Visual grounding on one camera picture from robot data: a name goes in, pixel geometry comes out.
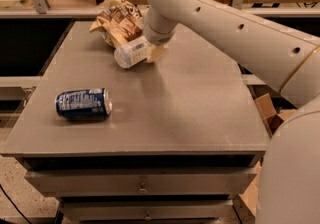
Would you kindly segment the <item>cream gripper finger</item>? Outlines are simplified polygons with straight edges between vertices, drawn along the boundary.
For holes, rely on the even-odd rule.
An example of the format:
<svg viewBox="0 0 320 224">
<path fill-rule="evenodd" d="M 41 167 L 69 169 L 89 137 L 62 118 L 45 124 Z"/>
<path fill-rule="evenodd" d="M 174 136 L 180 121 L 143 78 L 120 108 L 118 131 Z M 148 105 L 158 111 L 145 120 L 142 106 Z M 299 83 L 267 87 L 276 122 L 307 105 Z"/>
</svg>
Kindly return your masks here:
<svg viewBox="0 0 320 224">
<path fill-rule="evenodd" d="M 150 45 L 147 47 L 147 62 L 153 63 L 157 61 L 161 55 L 164 53 L 165 47 L 164 46 L 156 46 Z"/>
</svg>

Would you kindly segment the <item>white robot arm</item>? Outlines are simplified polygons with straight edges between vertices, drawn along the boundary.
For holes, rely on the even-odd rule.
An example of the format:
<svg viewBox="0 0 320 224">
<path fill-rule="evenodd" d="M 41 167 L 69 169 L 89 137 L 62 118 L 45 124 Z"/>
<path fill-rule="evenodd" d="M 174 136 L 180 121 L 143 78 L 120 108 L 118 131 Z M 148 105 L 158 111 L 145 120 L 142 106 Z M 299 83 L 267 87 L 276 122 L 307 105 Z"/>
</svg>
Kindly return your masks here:
<svg viewBox="0 0 320 224">
<path fill-rule="evenodd" d="M 168 42 L 183 24 L 296 106 L 265 153 L 255 224 L 320 224 L 318 38 L 213 0 L 148 3 L 149 42 Z"/>
</svg>

